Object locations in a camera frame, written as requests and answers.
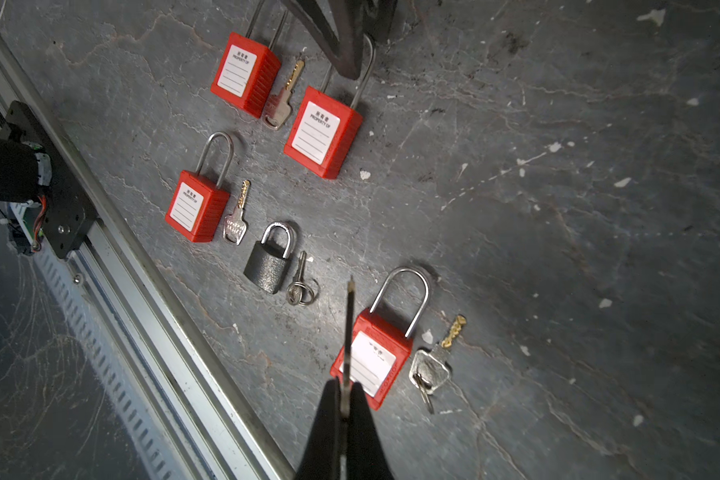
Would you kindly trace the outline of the red padlock long shackle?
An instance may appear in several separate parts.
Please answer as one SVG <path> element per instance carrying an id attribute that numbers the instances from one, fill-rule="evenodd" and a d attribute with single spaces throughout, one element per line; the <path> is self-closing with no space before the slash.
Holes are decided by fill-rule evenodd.
<path id="1" fill-rule="evenodd" d="M 320 178 L 333 180 L 339 175 L 344 160 L 363 123 L 356 107 L 365 90 L 376 61 L 375 40 L 368 33 L 364 42 L 369 47 L 369 63 L 350 105 L 325 93 L 334 67 L 326 72 L 319 89 L 306 89 L 284 154 Z"/>

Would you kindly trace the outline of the red padlock front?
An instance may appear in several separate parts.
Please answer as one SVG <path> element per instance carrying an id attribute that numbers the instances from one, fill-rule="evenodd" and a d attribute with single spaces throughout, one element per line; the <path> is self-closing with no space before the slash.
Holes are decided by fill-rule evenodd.
<path id="1" fill-rule="evenodd" d="M 401 329 L 381 315 L 380 306 L 392 281 L 400 274 L 417 276 L 423 285 L 421 303 L 407 327 Z M 431 294 L 429 275 L 416 266 L 392 270 L 373 303 L 351 325 L 350 342 L 341 348 L 330 373 L 362 385 L 371 409 L 379 410 L 413 349 L 413 335 Z"/>

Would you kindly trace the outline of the small black padlock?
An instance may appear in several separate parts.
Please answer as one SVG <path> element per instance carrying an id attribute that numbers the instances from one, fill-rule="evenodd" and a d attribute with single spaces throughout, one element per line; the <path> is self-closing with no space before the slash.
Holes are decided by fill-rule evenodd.
<path id="1" fill-rule="evenodd" d="M 286 242 L 281 246 L 273 241 L 275 231 L 285 233 Z M 290 268 L 292 254 L 296 246 L 297 233 L 293 225 L 286 221 L 270 223 L 248 258 L 243 275 L 266 293 L 277 293 Z"/>

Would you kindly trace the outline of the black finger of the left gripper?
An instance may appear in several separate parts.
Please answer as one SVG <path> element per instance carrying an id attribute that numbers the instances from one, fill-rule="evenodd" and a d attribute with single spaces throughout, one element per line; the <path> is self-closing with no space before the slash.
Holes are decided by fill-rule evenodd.
<path id="1" fill-rule="evenodd" d="M 307 29 L 331 65 L 343 77 L 357 80 L 363 58 L 365 1 L 282 0 Z"/>
<path id="2" fill-rule="evenodd" d="M 365 2 L 365 32 L 377 43 L 390 35 L 397 0 L 367 0 Z"/>

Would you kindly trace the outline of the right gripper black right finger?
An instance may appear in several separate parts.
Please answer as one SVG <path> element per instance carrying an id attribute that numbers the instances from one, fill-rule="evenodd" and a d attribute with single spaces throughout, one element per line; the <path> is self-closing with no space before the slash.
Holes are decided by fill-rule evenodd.
<path id="1" fill-rule="evenodd" d="M 346 471 L 349 480 L 392 480 L 378 432 L 359 382 L 351 387 L 346 437 Z"/>

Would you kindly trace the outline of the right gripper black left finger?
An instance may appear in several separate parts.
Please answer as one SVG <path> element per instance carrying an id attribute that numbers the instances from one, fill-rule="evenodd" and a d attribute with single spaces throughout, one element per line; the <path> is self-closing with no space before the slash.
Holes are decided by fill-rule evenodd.
<path id="1" fill-rule="evenodd" d="M 340 478 L 341 387 L 338 379 L 326 382 L 295 479 Z"/>

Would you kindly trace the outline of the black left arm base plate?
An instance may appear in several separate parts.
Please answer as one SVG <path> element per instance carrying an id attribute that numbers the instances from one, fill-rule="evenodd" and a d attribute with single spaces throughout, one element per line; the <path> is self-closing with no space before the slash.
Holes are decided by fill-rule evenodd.
<path id="1" fill-rule="evenodd" d="M 48 203 L 42 230 L 59 259 L 80 248 L 98 219 L 93 202 L 72 171 L 66 157 L 33 113 L 31 107 L 14 100 L 6 112 L 8 126 L 1 129 L 1 139 L 34 143 L 50 158 L 51 178 L 45 188 Z"/>

